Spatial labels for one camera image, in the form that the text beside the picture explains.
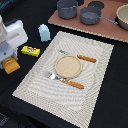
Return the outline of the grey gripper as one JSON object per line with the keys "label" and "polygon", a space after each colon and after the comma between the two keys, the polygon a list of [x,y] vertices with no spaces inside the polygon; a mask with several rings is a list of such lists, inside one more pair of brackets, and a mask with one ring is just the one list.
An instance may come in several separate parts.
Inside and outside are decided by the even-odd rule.
{"label": "grey gripper", "polygon": [[3,68],[2,62],[9,57],[13,57],[15,60],[18,59],[17,48],[12,48],[6,41],[4,41],[0,43],[0,69]]}

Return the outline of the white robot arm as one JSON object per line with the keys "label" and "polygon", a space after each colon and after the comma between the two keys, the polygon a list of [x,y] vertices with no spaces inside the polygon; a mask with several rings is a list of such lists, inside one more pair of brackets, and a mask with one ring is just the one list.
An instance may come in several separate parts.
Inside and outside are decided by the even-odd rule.
{"label": "white robot arm", "polygon": [[17,59],[17,48],[28,40],[23,28],[23,22],[16,20],[10,25],[5,25],[0,16],[0,68],[2,62],[13,56]]}

